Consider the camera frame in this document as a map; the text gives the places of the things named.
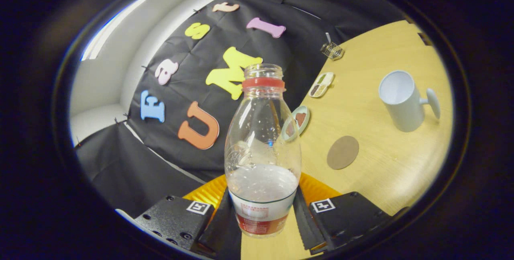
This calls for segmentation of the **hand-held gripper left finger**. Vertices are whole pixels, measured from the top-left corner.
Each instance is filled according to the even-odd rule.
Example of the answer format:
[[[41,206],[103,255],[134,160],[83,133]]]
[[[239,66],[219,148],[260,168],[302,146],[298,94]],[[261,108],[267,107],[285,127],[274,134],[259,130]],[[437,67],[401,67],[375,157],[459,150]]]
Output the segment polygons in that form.
[[[143,231],[208,258],[239,258],[242,233],[219,176],[185,196],[167,195],[135,218]]]

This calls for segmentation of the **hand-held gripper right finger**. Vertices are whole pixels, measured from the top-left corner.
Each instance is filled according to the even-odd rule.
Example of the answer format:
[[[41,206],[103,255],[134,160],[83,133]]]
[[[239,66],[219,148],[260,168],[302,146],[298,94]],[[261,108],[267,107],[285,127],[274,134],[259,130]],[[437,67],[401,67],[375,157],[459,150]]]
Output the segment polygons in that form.
[[[362,194],[342,194],[305,173],[293,207],[301,240],[310,254],[354,247],[392,218]]]

